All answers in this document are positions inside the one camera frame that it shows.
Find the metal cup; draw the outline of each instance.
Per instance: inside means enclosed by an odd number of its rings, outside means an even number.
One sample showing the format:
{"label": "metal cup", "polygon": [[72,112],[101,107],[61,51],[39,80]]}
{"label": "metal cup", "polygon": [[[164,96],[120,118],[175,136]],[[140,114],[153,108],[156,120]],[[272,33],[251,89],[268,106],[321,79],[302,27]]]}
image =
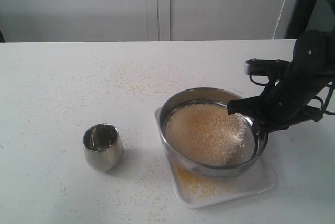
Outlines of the metal cup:
{"label": "metal cup", "polygon": [[97,124],[90,127],[83,137],[86,161],[93,169],[107,172],[122,159],[124,148],[116,127]]}

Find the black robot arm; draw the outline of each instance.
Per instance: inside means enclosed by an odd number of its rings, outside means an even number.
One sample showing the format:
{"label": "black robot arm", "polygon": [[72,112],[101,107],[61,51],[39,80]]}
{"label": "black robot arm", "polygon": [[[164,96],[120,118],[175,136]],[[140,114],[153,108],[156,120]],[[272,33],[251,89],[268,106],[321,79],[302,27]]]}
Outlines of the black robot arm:
{"label": "black robot arm", "polygon": [[[335,31],[303,33],[294,45],[291,62],[253,59],[245,67],[250,80],[265,88],[259,96],[230,101],[229,114],[249,116],[268,133],[309,120],[318,122],[323,114],[333,115],[327,106],[335,88]],[[253,76],[267,76],[269,82],[257,83]],[[325,87],[330,90],[323,102],[317,94]],[[312,99],[320,101],[321,107],[307,105]]]}

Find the stainless steel bowl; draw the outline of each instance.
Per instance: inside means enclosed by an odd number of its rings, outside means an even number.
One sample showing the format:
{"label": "stainless steel bowl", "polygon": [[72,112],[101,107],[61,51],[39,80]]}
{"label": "stainless steel bowl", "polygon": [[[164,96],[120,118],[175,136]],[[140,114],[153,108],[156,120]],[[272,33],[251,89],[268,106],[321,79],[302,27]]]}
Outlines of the stainless steel bowl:
{"label": "stainless steel bowl", "polygon": [[90,127],[83,137],[86,161],[93,169],[108,172],[122,159],[124,148],[116,127],[97,124]]}
{"label": "stainless steel bowl", "polygon": [[165,129],[168,120],[178,108],[187,104],[194,103],[212,103],[221,106],[227,106],[227,103],[229,101],[238,99],[241,99],[241,97],[233,93],[221,89],[203,87],[187,89],[185,91],[179,92],[178,94],[171,97],[168,101],[166,101],[166,103],[161,108],[159,114],[159,129],[164,148],[171,161],[193,174],[209,177],[234,177],[248,170],[256,162],[258,157],[263,153],[267,144],[267,135],[263,138],[260,138],[257,134],[255,134],[254,136],[251,131],[252,119],[246,116],[239,115],[245,120],[245,123],[248,126],[244,136],[245,141],[243,140],[243,142],[246,142],[248,140],[248,143],[250,143],[250,145],[248,145],[248,148],[251,150],[251,153],[247,160],[242,160],[242,162],[240,163],[234,162],[234,157],[232,157],[233,162],[230,160],[225,166],[212,166],[201,164],[181,155],[169,144],[168,140],[165,137]]}

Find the square plate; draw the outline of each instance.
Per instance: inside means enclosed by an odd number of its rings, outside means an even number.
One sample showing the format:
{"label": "square plate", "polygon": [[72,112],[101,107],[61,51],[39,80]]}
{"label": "square plate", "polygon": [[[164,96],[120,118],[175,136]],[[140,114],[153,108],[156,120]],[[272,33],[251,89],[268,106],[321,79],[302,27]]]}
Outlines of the square plate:
{"label": "square plate", "polygon": [[[155,111],[156,127],[159,130],[159,113]],[[200,177],[176,166],[167,156],[172,173],[172,182],[177,198],[189,208],[200,208],[222,203],[261,192],[276,184],[276,174],[263,157],[240,176],[233,178]]]}

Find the white table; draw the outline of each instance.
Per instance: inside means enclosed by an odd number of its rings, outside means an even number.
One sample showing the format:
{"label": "white table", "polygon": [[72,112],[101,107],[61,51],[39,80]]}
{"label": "white table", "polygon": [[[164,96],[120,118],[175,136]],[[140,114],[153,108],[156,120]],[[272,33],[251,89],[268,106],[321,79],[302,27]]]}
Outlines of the white table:
{"label": "white table", "polygon": [[[291,60],[293,45],[0,44],[0,222],[333,223],[334,118],[270,135],[264,156],[278,176],[274,189],[198,210],[175,197],[154,125],[154,110],[186,88],[259,94],[245,60]],[[99,122],[117,126],[125,146],[109,174],[83,156],[82,135]]]}

